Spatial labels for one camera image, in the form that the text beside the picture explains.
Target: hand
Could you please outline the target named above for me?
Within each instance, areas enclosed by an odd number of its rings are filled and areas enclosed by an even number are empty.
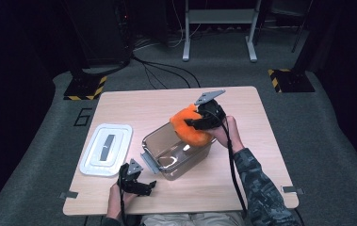
[[[123,200],[125,207],[128,206],[136,196],[137,194],[124,192]],[[117,184],[114,184],[110,188],[110,194],[108,197],[107,218],[118,219],[120,217],[122,212],[120,201],[120,187]]]
[[[244,149],[245,146],[243,145],[237,130],[236,119],[233,116],[227,116],[223,121],[223,124],[229,131],[229,137],[232,141],[233,153],[237,153],[238,151]],[[205,132],[211,134],[216,140],[219,141],[222,146],[228,148],[228,138],[222,126],[206,130]]]

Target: transparent box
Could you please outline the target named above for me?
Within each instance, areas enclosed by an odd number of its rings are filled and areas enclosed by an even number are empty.
[[[202,147],[189,146],[167,123],[143,139],[142,158],[154,173],[161,171],[167,180],[173,181],[204,160],[214,141]]]

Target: white lid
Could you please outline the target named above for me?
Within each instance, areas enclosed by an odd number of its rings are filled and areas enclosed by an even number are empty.
[[[80,170],[87,175],[113,176],[120,170],[131,143],[132,127],[100,124],[90,138]]]

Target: person's left hand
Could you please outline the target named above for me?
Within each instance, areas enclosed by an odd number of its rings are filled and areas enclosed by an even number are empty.
[[[129,206],[131,201],[137,196],[137,194],[124,192],[124,205],[125,207]],[[108,197],[108,207],[107,207],[107,218],[114,218],[118,219],[122,212],[122,207],[120,204],[121,197],[120,197],[120,188],[117,184],[114,184],[110,188],[110,194]]]

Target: orange cloth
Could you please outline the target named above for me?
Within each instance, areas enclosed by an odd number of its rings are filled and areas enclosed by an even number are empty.
[[[170,118],[170,123],[174,127],[177,136],[190,146],[201,147],[206,145],[213,138],[210,134],[202,130],[195,130],[193,126],[188,126],[186,119],[198,120],[202,116],[196,112],[197,107],[191,104],[182,109]]]

